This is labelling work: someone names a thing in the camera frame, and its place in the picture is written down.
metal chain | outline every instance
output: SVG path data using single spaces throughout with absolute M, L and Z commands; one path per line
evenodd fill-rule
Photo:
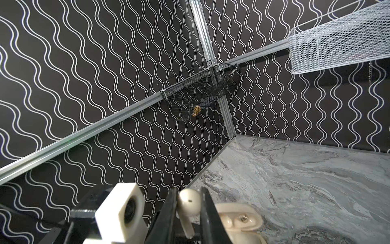
M 371 85 L 372 82 L 372 61 L 368 63 L 368 82 Z

black cable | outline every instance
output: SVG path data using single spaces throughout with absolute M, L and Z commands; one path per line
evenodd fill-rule
M 68 244 L 71 240 L 71 236 L 73 234 L 73 228 L 74 228 L 74 221 L 71 222 L 71 225 L 69 226 L 68 233 L 66 233 L 64 244 Z
M 58 223 L 54 223 L 54 222 L 51 222 L 51 221 L 47 221 L 47 220 L 44 220 L 44 219 L 39 219 L 37 217 L 34 217 L 30 214 L 26 214 L 26 213 L 23 213 L 23 212 L 19 212 L 13 208 L 10 208 L 9 206 L 7 205 L 4 205 L 3 203 L 0 203 L 0 208 L 3 208 L 5 210 L 8 210 L 10 211 L 11 213 L 14 213 L 14 214 L 17 214 L 17 215 L 23 215 L 23 216 L 26 216 L 30 219 L 33 219 L 33 220 L 36 220 L 38 222 L 41 222 L 41 223 L 44 223 L 44 224 L 48 224 L 50 226 L 55 226 L 55 227 L 58 227 L 58 228 L 61 228 L 61 229 L 65 229 L 67 230 L 69 228 L 69 226 L 66 224 L 58 224 Z

patterned wall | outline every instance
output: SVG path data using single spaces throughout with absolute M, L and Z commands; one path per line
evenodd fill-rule
M 0 167 L 204 62 L 185 0 L 6 0 L 0 32 Z M 227 140 L 217 104 L 186 123 L 159 102 L 1 185 L 0 202 L 59 222 L 94 185 L 137 182 L 149 223 Z M 0 242 L 38 243 L 50 228 L 0 209 Z
M 0 33 L 0 167 L 204 62 L 184 0 L 4 0 Z
M 173 121 L 160 102 L 3 184 L 0 202 L 59 222 L 94 185 L 137 182 L 149 223 L 170 187 L 183 189 L 227 140 L 217 104 L 187 123 Z M 17 243 L 38 243 L 50 230 L 4 209 L 1 227 Z
M 225 61 L 287 37 L 298 24 L 353 0 L 208 1 L 204 14 L 215 56 Z M 305 30 L 376 3 L 363 0 L 303 25 Z M 390 59 L 291 75 L 288 50 L 242 66 L 227 95 L 239 134 L 389 152 Z

small tan object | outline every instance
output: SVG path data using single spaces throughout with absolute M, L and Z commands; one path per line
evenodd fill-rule
M 192 117 L 198 116 L 198 114 L 200 113 L 201 110 L 202 110 L 202 108 L 199 105 L 196 105 L 194 107 L 194 113 L 192 114 Z

mesh basket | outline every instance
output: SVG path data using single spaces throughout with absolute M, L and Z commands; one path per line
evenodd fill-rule
M 288 40 L 293 74 L 390 57 L 390 0 L 289 36 Z
M 173 119 L 189 121 L 236 87 L 238 73 L 238 66 L 220 63 L 162 89 L 161 94 L 168 102 Z

